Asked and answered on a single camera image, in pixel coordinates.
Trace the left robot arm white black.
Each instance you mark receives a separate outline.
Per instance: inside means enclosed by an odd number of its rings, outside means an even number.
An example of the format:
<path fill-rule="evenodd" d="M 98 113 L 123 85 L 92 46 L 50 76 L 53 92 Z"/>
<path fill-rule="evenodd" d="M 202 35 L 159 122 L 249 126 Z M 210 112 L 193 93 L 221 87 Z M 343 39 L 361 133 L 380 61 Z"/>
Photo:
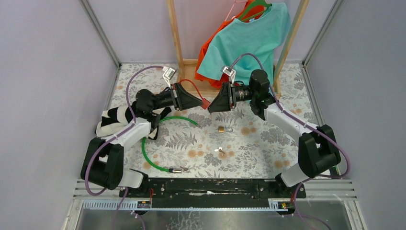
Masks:
<path fill-rule="evenodd" d="M 155 134 L 163 113 L 170 112 L 170 107 L 176 110 L 187 110 L 203 106 L 204 102 L 189 92 L 180 83 L 170 85 L 166 90 L 154 94 L 147 89 L 141 89 L 135 96 L 131 106 L 116 108 L 109 113 L 116 121 L 121 119 L 126 123 L 118 132 L 107 136 L 93 138 L 88 145 L 80 177 L 85 180 L 85 187 L 90 190 L 93 183 L 103 189 L 113 190 L 117 187 L 129 187 L 137 197 L 148 192 L 148 183 L 143 181 L 145 176 L 137 170 L 124 169 L 124 154 L 139 140 L 150 134 Z"/>

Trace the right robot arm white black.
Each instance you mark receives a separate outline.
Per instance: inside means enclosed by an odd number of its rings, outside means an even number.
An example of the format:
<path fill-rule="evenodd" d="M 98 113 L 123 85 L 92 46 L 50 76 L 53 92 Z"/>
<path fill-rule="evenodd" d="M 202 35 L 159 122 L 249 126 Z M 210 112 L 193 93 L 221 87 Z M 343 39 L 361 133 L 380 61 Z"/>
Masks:
<path fill-rule="evenodd" d="M 298 162 L 276 176 L 275 193 L 287 197 L 300 182 L 321 174 L 341 162 L 334 132 L 328 125 L 317 126 L 289 113 L 277 101 L 270 89 L 265 71 L 252 71 L 248 85 L 234 84 L 236 72 L 224 67 L 222 72 L 229 76 L 220 92 L 207 108 L 208 112 L 226 112 L 235 108 L 238 102 L 249 101 L 254 115 L 283 129 L 298 144 Z"/>

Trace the red cable lock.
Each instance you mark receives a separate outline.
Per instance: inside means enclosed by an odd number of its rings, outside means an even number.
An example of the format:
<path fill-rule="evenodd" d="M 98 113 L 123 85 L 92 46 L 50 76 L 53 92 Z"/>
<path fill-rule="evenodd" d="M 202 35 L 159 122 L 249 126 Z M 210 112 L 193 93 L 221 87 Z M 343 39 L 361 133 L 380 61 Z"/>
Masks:
<path fill-rule="evenodd" d="M 200 93 L 200 90 L 198 89 L 198 87 L 196 86 L 196 84 L 192 80 L 190 80 L 190 79 L 182 79 L 182 80 L 179 81 L 179 83 L 182 83 L 184 81 L 190 82 L 193 85 L 193 87 L 195 88 L 196 92 L 198 93 L 199 97 L 202 100 L 203 104 L 201 105 L 201 108 L 206 110 L 209 107 L 211 102 L 202 96 L 202 94 Z"/>

